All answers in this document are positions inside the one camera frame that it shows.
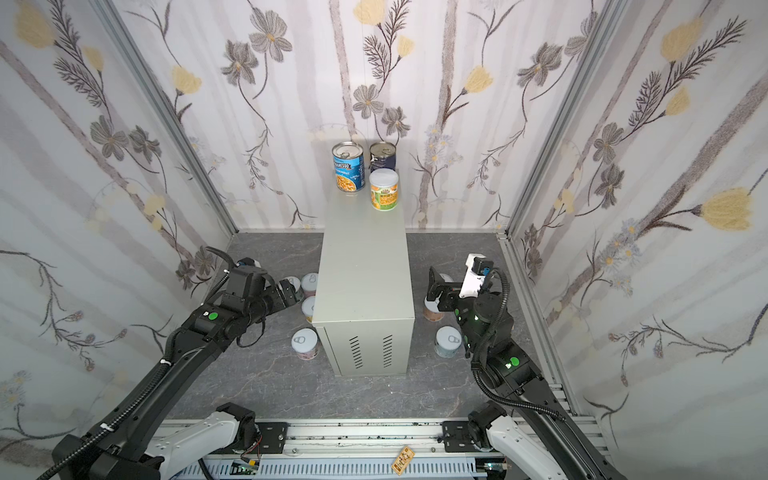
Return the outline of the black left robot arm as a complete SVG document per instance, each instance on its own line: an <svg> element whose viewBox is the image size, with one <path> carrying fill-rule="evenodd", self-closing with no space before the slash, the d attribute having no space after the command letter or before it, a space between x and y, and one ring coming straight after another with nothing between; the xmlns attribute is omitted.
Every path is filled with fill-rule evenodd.
<svg viewBox="0 0 768 480"><path fill-rule="evenodd" d="M160 360L125 399L84 435L66 435L52 452L42 478L159 479L166 455L147 449L162 422L194 381L224 353L239 344L253 325L299 303L294 285L276 281L255 260L221 258L225 274L209 295L166 340Z"/></svg>

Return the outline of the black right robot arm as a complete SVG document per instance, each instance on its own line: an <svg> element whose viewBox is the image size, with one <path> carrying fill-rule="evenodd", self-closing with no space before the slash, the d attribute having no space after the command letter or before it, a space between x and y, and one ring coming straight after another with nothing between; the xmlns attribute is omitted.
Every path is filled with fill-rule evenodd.
<svg viewBox="0 0 768 480"><path fill-rule="evenodd" d="M481 258L463 282L429 271L426 298L455 314L472 377L487 403L468 417L470 442L504 455L530 479L619 479L555 397L540 367L511 337L511 285Z"/></svg>

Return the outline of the white-lid yellow can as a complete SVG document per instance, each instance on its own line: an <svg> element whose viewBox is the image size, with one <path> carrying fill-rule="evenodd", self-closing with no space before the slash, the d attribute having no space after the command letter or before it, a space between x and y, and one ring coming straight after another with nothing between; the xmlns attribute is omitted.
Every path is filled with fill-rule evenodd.
<svg viewBox="0 0 768 480"><path fill-rule="evenodd" d="M301 309L308 323L312 323L314 316L314 309L316 304L316 297L310 296L303 300Z"/></svg>

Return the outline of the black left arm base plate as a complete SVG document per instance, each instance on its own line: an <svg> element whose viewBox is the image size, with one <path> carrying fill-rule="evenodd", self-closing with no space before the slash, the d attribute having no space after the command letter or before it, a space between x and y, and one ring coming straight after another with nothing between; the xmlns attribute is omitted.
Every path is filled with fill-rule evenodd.
<svg viewBox="0 0 768 480"><path fill-rule="evenodd" d="M288 427L287 422L257 422L257 439L251 452L258 455L282 454L287 440Z"/></svg>

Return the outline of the blue label soup can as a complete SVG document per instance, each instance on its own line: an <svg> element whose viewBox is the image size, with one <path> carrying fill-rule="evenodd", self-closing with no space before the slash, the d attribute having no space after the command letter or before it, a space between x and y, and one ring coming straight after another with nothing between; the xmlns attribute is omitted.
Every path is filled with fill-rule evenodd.
<svg viewBox="0 0 768 480"><path fill-rule="evenodd" d="M355 142L341 142L332 149L337 187L345 192L359 192L365 186L364 150Z"/></svg>

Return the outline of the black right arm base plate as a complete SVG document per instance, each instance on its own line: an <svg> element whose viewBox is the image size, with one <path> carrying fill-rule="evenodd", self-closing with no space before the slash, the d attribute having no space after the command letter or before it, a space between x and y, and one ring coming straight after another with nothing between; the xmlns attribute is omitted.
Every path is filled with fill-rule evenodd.
<svg viewBox="0 0 768 480"><path fill-rule="evenodd" d="M474 453L480 449L476 443L477 424L468 420L446 420L441 423L442 444L446 453Z"/></svg>

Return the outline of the white-lid grey can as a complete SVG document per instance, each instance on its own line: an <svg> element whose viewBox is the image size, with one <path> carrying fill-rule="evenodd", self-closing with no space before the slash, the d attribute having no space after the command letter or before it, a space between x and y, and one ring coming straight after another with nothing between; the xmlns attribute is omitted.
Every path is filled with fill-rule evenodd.
<svg viewBox="0 0 768 480"><path fill-rule="evenodd" d="M434 340L435 353L441 358L453 358L462 348L461 332L451 326L440 327Z"/></svg>

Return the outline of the white-lid pink can front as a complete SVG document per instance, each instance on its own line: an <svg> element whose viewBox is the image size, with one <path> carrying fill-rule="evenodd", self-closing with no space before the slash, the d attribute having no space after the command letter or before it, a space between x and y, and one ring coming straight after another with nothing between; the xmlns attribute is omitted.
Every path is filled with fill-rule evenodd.
<svg viewBox="0 0 768 480"><path fill-rule="evenodd" d="M291 346L301 360L314 359L318 354L318 345L318 335L311 328L300 329L291 338Z"/></svg>

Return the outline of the dark can with gold lid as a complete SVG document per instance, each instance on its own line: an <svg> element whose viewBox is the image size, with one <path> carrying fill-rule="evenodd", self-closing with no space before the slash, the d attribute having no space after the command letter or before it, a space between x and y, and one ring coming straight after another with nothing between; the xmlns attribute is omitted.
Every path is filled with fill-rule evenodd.
<svg viewBox="0 0 768 480"><path fill-rule="evenodd" d="M396 146L389 142L376 142L371 145L370 150L370 171L379 169L396 169Z"/></svg>

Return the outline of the green orange label can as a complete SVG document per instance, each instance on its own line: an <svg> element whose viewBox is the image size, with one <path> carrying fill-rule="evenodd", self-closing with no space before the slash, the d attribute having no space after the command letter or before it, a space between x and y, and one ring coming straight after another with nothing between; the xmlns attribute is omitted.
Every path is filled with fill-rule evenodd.
<svg viewBox="0 0 768 480"><path fill-rule="evenodd" d="M371 204L378 211L391 211L397 206L399 175L395 170L380 168L369 176Z"/></svg>

